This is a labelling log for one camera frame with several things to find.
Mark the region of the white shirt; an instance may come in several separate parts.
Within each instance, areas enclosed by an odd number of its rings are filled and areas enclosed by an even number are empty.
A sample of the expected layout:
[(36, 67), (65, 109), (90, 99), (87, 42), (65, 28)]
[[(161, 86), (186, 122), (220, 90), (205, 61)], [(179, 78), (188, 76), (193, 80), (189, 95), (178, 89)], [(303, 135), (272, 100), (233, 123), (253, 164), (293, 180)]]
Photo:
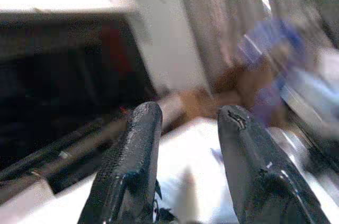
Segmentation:
[(240, 224), (215, 120), (198, 118), (162, 136), (157, 179), (159, 224)]

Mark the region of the dark grey curtain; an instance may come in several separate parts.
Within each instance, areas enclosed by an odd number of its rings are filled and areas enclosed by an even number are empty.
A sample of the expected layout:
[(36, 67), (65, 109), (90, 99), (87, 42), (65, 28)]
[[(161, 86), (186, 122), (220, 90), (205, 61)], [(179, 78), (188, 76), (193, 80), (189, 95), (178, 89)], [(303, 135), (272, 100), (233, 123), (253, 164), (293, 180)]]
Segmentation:
[(183, 0), (203, 66), (218, 72), (237, 62), (237, 41), (269, 17), (286, 19), (309, 38), (339, 46), (339, 0)]

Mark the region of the purple wire clothes hanger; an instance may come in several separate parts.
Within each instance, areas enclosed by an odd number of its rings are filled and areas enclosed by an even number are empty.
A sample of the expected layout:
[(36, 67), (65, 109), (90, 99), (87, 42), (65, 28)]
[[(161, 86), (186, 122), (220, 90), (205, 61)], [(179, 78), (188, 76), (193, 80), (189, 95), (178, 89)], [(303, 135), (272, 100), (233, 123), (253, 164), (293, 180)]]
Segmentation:
[(244, 105), (265, 125), (272, 124), (288, 74), (306, 62), (300, 34), (287, 21), (261, 21), (242, 37), (237, 57), (244, 66), (238, 83)]

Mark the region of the brown cardboard box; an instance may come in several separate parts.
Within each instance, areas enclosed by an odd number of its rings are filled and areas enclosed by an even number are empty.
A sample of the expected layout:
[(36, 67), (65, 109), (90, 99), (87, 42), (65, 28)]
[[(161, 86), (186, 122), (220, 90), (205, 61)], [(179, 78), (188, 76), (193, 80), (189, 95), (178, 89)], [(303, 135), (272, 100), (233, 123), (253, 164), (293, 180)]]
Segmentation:
[(165, 121), (178, 126), (198, 117), (215, 119), (219, 108), (239, 105), (271, 122), (271, 109), (275, 107), (272, 86), (275, 76), (268, 61), (257, 67), (226, 69), (213, 83), (211, 93), (202, 86), (172, 93), (166, 104), (168, 117)]

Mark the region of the black desk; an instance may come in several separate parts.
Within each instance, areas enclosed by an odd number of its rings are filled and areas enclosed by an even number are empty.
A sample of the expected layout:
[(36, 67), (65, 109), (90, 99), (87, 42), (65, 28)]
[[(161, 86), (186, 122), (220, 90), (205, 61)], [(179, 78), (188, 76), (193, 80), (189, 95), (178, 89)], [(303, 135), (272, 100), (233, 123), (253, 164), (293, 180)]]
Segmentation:
[(0, 169), (156, 96), (129, 15), (0, 16)]

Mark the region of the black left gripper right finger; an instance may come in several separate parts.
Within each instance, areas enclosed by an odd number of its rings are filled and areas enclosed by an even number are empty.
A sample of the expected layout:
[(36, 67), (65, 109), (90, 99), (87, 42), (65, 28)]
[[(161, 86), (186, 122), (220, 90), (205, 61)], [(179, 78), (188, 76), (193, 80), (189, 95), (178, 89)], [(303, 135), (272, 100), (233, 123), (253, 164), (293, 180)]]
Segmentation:
[(240, 224), (331, 224), (295, 164), (246, 109), (223, 106), (218, 135)]

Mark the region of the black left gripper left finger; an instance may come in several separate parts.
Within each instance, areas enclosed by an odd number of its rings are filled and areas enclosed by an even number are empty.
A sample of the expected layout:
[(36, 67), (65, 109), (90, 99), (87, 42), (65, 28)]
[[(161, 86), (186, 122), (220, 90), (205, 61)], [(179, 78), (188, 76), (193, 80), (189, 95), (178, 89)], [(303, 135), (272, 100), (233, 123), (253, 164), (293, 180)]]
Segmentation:
[(162, 111), (137, 106), (116, 146), (103, 156), (78, 224), (153, 224)]

